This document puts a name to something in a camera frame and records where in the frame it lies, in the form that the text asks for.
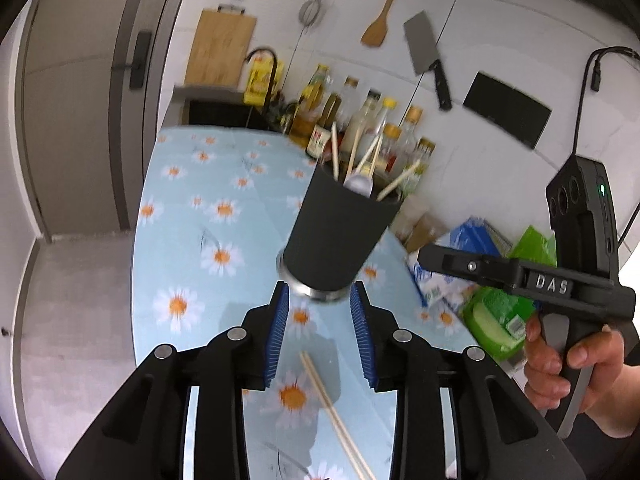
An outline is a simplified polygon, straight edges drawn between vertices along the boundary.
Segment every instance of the black cylindrical container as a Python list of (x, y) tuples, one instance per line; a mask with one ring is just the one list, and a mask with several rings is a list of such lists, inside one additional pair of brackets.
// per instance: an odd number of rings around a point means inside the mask
[(377, 202), (388, 182), (374, 176), (372, 198), (334, 180), (331, 161), (316, 165), (289, 241), (278, 258), (283, 279), (316, 300), (336, 300), (349, 291), (385, 228), (400, 209), (400, 195)]

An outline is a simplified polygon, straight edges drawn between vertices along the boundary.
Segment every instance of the wooden cutting board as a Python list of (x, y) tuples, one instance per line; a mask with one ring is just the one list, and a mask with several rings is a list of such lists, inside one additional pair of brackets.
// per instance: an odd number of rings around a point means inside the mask
[(185, 85), (237, 88), (256, 21), (254, 16), (203, 10), (191, 45)]

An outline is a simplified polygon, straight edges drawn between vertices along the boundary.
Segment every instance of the metal screw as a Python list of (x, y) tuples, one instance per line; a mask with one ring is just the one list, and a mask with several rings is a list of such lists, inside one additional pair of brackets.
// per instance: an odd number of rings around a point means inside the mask
[(473, 361), (482, 361), (482, 359), (484, 359), (484, 350), (479, 346), (472, 346), (466, 351), (466, 355), (469, 359), (473, 359)]
[(246, 330), (241, 326), (236, 326), (229, 330), (226, 336), (231, 339), (231, 341), (242, 341), (242, 339), (246, 337)]
[(408, 330), (396, 330), (394, 332), (394, 339), (399, 343), (408, 343), (411, 341), (412, 335)]
[(169, 345), (160, 345), (154, 350), (154, 355), (158, 359), (167, 359), (172, 353), (174, 353), (174, 349)]

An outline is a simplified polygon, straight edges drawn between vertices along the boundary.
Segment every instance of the silver base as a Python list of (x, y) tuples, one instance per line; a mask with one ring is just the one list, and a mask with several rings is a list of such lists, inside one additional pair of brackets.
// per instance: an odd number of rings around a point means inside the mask
[(338, 301), (349, 294), (351, 290), (351, 283), (341, 290), (331, 291), (315, 290), (310, 286), (306, 286), (304, 283), (300, 282), (300, 280), (297, 280), (291, 275), (289, 269), (287, 269), (284, 261), (282, 260), (282, 252), (283, 251), (280, 251), (278, 253), (278, 256), (276, 257), (276, 268), (278, 270), (278, 275), (280, 276), (281, 280), (287, 282), (289, 288), (296, 294), (299, 294), (300, 296), (306, 296), (314, 301), (323, 302)]

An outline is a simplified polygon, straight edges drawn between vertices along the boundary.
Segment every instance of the door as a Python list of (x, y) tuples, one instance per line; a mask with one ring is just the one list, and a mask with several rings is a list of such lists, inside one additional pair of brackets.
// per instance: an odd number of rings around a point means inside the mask
[(180, 1), (38, 1), (22, 44), (22, 133), (26, 181), (49, 235), (135, 226), (144, 146), (155, 137), (145, 124), (158, 113)]

